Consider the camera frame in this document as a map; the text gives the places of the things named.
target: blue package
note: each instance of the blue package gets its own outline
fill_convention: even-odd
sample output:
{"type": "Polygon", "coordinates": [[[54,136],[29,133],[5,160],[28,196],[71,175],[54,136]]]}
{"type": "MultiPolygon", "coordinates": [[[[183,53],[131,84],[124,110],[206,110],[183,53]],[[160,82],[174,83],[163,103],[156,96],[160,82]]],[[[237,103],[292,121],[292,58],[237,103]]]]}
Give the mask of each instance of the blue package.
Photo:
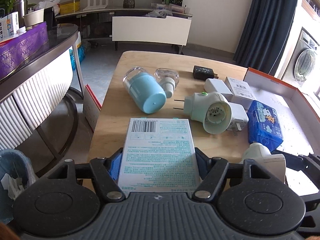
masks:
{"type": "Polygon", "coordinates": [[[276,150],[283,142],[283,135],[275,109],[254,100],[248,110],[249,143],[261,143],[270,152],[276,150]]]}
{"type": "MultiPolygon", "coordinates": [[[[69,49],[69,54],[70,54],[70,59],[71,59],[72,71],[75,71],[76,70],[76,61],[75,61],[75,57],[73,56],[72,49],[69,49]]],[[[79,61],[81,63],[85,58],[84,47],[82,45],[80,45],[80,47],[78,48],[78,55],[79,55],[79,61]]]]}

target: white cabinet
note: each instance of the white cabinet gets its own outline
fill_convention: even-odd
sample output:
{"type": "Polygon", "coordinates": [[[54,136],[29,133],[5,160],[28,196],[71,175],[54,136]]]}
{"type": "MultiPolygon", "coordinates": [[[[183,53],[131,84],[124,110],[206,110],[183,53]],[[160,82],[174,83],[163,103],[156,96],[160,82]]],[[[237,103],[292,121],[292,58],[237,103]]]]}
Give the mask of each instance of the white cabinet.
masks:
{"type": "Polygon", "coordinates": [[[167,16],[166,18],[121,16],[112,18],[113,41],[146,41],[187,44],[191,20],[167,16]]]}

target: clear plastic bottle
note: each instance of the clear plastic bottle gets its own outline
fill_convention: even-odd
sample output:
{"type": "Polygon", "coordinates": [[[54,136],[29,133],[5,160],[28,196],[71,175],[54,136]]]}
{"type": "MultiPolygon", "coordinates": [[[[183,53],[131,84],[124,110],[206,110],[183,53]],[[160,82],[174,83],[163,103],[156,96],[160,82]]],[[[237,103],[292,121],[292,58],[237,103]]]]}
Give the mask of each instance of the clear plastic bottle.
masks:
{"type": "Polygon", "coordinates": [[[123,86],[127,90],[130,91],[130,87],[134,80],[140,76],[150,75],[143,67],[134,67],[130,69],[123,77],[123,86]]]}
{"type": "Polygon", "coordinates": [[[179,84],[178,72],[169,68],[158,68],[154,77],[163,88],[167,98],[171,98],[175,88],[179,84]]]}
{"type": "Polygon", "coordinates": [[[123,78],[123,86],[146,114],[159,111],[166,102],[163,88],[143,67],[130,69],[123,78]]]}

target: white router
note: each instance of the white router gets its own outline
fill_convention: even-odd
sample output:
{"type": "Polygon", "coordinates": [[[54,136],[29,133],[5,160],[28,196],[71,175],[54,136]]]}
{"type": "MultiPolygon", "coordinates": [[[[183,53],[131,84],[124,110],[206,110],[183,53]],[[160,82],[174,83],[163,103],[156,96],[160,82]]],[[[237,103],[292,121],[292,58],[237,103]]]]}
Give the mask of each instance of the white router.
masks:
{"type": "Polygon", "coordinates": [[[109,0],[106,0],[106,4],[102,4],[102,0],[100,0],[99,5],[97,5],[97,0],[93,0],[93,6],[90,5],[90,0],[88,0],[88,6],[83,10],[94,10],[94,9],[104,9],[109,4],[109,0]]]}

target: tissue pack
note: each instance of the tissue pack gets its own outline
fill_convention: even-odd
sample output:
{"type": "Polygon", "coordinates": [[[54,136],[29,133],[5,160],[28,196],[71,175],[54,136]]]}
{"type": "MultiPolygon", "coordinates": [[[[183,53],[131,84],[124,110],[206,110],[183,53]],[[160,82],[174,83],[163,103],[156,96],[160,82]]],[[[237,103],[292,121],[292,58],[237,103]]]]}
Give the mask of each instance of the tissue pack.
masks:
{"type": "Polygon", "coordinates": [[[254,100],[247,114],[249,117],[249,143],[261,143],[270,152],[276,150],[283,142],[283,135],[276,110],[254,100]]]}

